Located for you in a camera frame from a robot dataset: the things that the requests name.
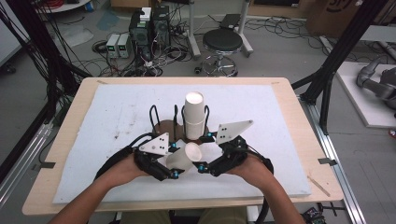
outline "tiled floor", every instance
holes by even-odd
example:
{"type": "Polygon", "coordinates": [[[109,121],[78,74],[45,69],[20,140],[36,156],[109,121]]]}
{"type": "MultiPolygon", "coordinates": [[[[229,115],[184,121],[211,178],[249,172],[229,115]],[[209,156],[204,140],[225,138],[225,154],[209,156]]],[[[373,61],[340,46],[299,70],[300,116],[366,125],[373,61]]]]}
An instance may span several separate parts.
{"type": "MultiPolygon", "coordinates": [[[[84,25],[94,37],[87,43],[74,47],[73,51],[80,60],[91,60],[98,58],[91,51],[94,42],[106,39],[111,32],[127,31],[129,14],[123,13],[122,16],[125,17],[117,15],[106,9],[93,13],[76,10],[73,13],[60,13],[56,18],[58,21],[67,22],[84,17],[83,21],[75,24],[84,25]]],[[[205,20],[208,18],[197,20],[196,27],[205,20]]],[[[252,30],[247,27],[245,34],[254,48],[254,53],[249,58],[242,53],[233,56],[238,64],[240,77],[286,77],[292,83],[317,71],[326,59],[321,49],[309,47],[307,39],[304,38],[282,38],[264,28],[252,30]]],[[[201,35],[197,36],[199,46],[202,45],[201,38],[201,35]]],[[[310,44],[318,46],[318,42],[313,39],[310,39],[310,44]]],[[[358,45],[354,52],[357,55],[373,56],[364,44],[358,45]]],[[[207,52],[202,50],[202,53],[204,58],[207,52]]],[[[12,62],[17,73],[0,74],[0,161],[5,159],[47,100],[46,83],[27,55],[22,52],[12,62]]],[[[197,76],[193,69],[198,64],[197,61],[171,63],[163,69],[163,76],[197,76]]],[[[98,65],[102,69],[105,67],[103,63],[98,65]]],[[[88,69],[96,75],[100,70],[95,64],[89,65],[88,69]]],[[[296,92],[303,91],[304,88],[300,88],[296,92]]],[[[388,136],[387,131],[364,127],[359,114],[335,78],[329,113],[329,133],[367,223],[394,223],[396,220],[396,178],[393,174],[396,168],[396,142],[388,136]]],[[[21,212],[36,175],[37,172],[32,170],[23,175],[0,210],[2,223],[43,223],[50,219],[50,216],[27,217],[21,212]]],[[[108,223],[113,215],[95,214],[92,223],[108,223]]],[[[343,211],[338,212],[338,217],[326,211],[325,216],[328,223],[348,223],[347,214],[343,211]]]]}

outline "white platform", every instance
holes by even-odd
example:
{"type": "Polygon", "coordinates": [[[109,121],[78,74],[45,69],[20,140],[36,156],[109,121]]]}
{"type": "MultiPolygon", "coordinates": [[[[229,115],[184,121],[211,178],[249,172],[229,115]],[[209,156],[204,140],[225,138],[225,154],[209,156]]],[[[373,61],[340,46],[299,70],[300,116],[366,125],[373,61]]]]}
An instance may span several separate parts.
{"type": "MultiPolygon", "coordinates": [[[[359,71],[367,63],[343,63],[338,69],[338,78],[343,84],[350,100],[361,115],[366,127],[371,128],[395,128],[395,110],[387,107],[383,101],[376,98],[375,94],[356,85],[356,77],[359,71]]],[[[372,80],[379,82],[384,70],[396,65],[380,64],[375,69],[372,80]]]]}
{"type": "MultiPolygon", "coordinates": [[[[204,95],[205,104],[210,108],[208,128],[211,132],[215,132],[220,123],[253,119],[254,124],[241,135],[272,160],[276,178],[290,197],[311,193],[271,86],[101,85],[69,153],[53,202],[70,202],[91,184],[111,155],[138,135],[151,132],[149,109],[152,105],[157,106],[160,120],[172,119],[174,105],[180,111],[184,96],[190,91],[204,95]]],[[[180,114],[178,123],[182,123],[180,114]]],[[[202,161],[211,162],[221,155],[221,149],[214,143],[203,144],[201,149],[202,161]]],[[[201,175],[192,168],[180,175],[179,180],[160,182],[152,176],[139,177],[111,190],[104,202],[257,196],[262,193],[240,177],[201,175]]]]}

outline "stool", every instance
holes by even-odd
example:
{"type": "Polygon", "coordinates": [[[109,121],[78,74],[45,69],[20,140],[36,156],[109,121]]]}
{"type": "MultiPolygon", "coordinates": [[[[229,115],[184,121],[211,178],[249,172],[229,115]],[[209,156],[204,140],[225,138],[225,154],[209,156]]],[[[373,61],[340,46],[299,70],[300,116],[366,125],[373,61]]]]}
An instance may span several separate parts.
{"type": "Polygon", "coordinates": [[[208,75],[214,73],[222,73],[226,77],[238,75],[235,62],[225,55],[235,54],[241,50],[243,41],[239,34],[228,29],[212,30],[204,34],[203,44],[207,50],[216,53],[202,62],[202,69],[208,75]]]}

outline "desk leg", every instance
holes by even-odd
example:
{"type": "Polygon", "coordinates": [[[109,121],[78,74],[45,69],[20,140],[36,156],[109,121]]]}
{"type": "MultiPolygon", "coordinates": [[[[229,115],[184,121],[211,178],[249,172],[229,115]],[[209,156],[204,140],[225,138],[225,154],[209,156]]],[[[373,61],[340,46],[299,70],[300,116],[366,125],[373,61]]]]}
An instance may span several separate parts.
{"type": "Polygon", "coordinates": [[[245,0],[244,4],[242,6],[242,11],[241,11],[241,15],[242,15],[241,22],[239,24],[239,27],[235,27],[235,31],[238,32],[238,34],[242,37],[242,40],[244,41],[243,51],[246,53],[247,57],[249,57],[250,54],[253,53],[253,48],[250,46],[247,38],[244,35],[244,28],[245,28],[245,23],[247,21],[249,2],[250,2],[250,0],[245,0]]]}
{"type": "Polygon", "coordinates": [[[194,60],[198,60],[201,57],[201,51],[198,48],[197,41],[194,36],[194,1],[190,0],[190,30],[187,30],[187,37],[189,38],[189,43],[192,51],[194,60]]]}

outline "human arm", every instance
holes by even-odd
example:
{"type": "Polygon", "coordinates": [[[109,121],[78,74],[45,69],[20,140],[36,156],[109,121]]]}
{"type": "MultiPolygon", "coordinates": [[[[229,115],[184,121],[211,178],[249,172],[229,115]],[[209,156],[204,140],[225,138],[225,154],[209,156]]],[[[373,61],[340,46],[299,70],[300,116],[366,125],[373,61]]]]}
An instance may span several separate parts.
{"type": "Polygon", "coordinates": [[[87,223],[112,188],[126,184],[141,175],[147,174],[134,163],[134,154],[129,155],[94,180],[49,223],[87,223]]]}
{"type": "Polygon", "coordinates": [[[228,174],[241,176],[264,194],[277,224],[305,223],[285,190],[257,157],[248,155],[228,174]]]}

